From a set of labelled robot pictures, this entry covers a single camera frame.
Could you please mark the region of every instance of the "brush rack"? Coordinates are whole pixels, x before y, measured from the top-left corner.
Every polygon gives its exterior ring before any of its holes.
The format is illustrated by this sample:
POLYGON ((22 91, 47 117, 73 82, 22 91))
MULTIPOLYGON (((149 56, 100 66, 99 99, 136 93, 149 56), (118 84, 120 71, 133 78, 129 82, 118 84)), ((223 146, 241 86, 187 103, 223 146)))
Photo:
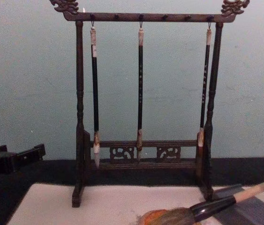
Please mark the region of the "brush rack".
POLYGON ((97 169, 91 160, 90 151, 93 142, 89 133, 83 126, 83 23, 89 21, 104 22, 176 22, 176 23, 216 23, 215 42, 211 75, 209 79, 209 101, 207 106, 206 123, 204 126, 204 146, 202 151, 198 147, 198 135, 194 140, 180 141, 143 141, 143 147, 156 148, 156 158, 142 159, 137 162, 134 156, 135 141, 102 141, 101 148, 110 149, 110 159, 101 160, 99 170, 136 170, 136 169, 169 169, 193 170, 194 179, 200 187, 205 199, 211 200, 213 189, 211 184, 211 142, 212 142, 212 117, 214 97, 216 92, 218 67, 220 59, 220 43, 223 25, 232 23, 242 8, 246 8, 249 0, 224 0, 221 14, 139 14, 139 13, 81 13, 78 12, 76 0, 50 0, 52 5, 57 5, 55 10, 63 13, 68 21, 76 25, 76 80, 77 80, 77 128, 76 128, 76 185, 73 191, 73 207, 81 204, 81 195, 86 179, 97 169), (182 159, 181 147, 196 147, 194 159, 182 159))

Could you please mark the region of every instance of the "wooden post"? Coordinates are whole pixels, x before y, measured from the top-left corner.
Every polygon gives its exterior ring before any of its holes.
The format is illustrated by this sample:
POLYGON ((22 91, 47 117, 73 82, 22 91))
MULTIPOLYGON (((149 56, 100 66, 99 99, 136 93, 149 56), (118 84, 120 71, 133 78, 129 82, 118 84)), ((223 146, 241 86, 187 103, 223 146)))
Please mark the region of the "wooden post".
POLYGON ((76 185, 72 195, 72 206, 79 207, 81 203, 82 176, 84 163, 83 146, 83 22, 76 21, 76 82, 77 82, 77 127, 76 127, 76 185))
POLYGON ((210 200, 213 194, 211 186, 211 141, 212 141, 212 117, 214 109, 214 97, 216 92, 217 84, 217 73, 220 60, 220 44, 221 44, 221 33, 222 33, 223 23, 216 23, 216 32, 215 32, 215 42, 213 49, 213 59, 210 75, 210 84, 209 84, 209 101, 207 107, 207 119, 204 126, 204 150, 203 150, 203 168, 202 168, 202 182, 204 186, 204 196, 207 200, 210 200))

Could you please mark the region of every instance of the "carved wooden panel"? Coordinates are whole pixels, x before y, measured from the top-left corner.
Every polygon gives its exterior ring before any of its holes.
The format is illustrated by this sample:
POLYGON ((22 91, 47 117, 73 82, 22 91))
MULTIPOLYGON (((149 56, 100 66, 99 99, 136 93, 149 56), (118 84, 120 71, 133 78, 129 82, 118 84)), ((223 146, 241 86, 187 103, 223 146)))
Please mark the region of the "carved wooden panel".
POLYGON ((244 13, 241 8, 246 8, 249 5, 249 0, 235 0, 235 1, 229 1, 224 0, 224 4, 222 7, 222 15, 223 16, 230 16, 230 15, 238 15, 244 13))
POLYGON ((179 162, 180 158, 181 147, 157 147, 157 162, 179 162))
POLYGON ((78 3, 76 0, 50 0, 52 5, 57 4, 58 6, 55 7, 57 12, 69 12, 71 14, 78 14, 78 3))
POLYGON ((118 159, 124 159, 124 161, 133 162, 134 148, 129 148, 129 147, 110 148, 110 162, 116 163, 118 159))

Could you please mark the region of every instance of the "black brush handle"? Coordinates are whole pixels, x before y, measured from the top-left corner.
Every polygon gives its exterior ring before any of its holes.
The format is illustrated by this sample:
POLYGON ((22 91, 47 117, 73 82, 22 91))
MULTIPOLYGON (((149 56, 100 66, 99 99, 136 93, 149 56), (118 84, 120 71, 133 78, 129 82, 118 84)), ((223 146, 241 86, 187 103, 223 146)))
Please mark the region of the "black brush handle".
POLYGON ((143 46, 138 46, 138 130, 142 128, 143 46))
POLYGON ((96 57, 94 57, 94 48, 96 45, 91 45, 91 60, 93 69, 93 96, 94 96, 94 127, 95 131, 99 130, 99 105, 98 105, 98 73, 96 57))
POLYGON ((205 104, 206 104, 206 90, 207 90, 207 78, 208 78, 208 66, 209 66, 209 52, 210 52, 210 45, 206 45, 204 79, 203 79, 203 94, 202 94, 202 106, 201 106, 201 123, 200 123, 201 128, 204 127, 204 118, 205 118, 205 104))
POLYGON ((202 202, 190 207, 190 210, 193 213, 194 220, 196 222, 207 219, 214 214, 228 208, 231 205, 234 205, 236 200, 234 196, 228 196, 214 200, 212 202, 202 202))

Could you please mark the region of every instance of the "felt mat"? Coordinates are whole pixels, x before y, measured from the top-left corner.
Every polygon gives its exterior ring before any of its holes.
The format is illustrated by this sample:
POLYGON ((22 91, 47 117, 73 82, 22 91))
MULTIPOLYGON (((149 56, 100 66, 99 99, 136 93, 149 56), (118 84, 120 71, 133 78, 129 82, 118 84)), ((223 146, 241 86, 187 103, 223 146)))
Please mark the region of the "felt mat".
MULTIPOLYGON (((221 198, 241 191, 241 185, 235 185, 215 191, 213 197, 221 198)), ((264 202, 252 197, 215 214, 214 217, 224 225, 264 225, 264 202)))
MULTIPOLYGON (((135 225, 150 210, 190 207, 203 201, 197 187, 85 187, 79 208, 72 208, 73 187, 31 186, 9 225, 135 225)), ((264 193, 258 196, 264 201, 264 193)), ((215 218, 203 225, 220 225, 215 218)))

